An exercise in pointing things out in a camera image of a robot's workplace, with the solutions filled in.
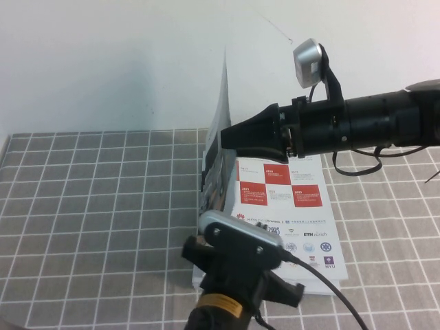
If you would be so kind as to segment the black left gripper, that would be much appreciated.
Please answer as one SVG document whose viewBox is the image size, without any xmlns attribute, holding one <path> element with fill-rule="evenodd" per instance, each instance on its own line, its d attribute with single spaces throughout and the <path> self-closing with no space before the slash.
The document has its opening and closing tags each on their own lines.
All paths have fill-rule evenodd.
<svg viewBox="0 0 440 330">
<path fill-rule="evenodd" d="M 297 307 L 305 286 L 291 285 L 275 275 L 281 264 L 279 249 L 269 253 L 242 247 L 222 250 L 186 239 L 181 256 L 206 273 L 200 287 L 206 294 L 223 294 L 248 307 L 258 307 L 262 301 Z"/>
</svg>

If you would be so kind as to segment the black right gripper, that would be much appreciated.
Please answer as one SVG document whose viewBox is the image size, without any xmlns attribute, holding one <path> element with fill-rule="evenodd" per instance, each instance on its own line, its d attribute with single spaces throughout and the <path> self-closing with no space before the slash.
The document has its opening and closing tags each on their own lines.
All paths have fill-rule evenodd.
<svg viewBox="0 0 440 330">
<path fill-rule="evenodd" d="M 342 100 L 308 102 L 299 97 L 289 106 L 271 104 L 254 117 L 223 129 L 221 146 L 236 150 L 238 157 L 288 162 L 288 156 L 343 151 L 343 133 Z"/>
</svg>

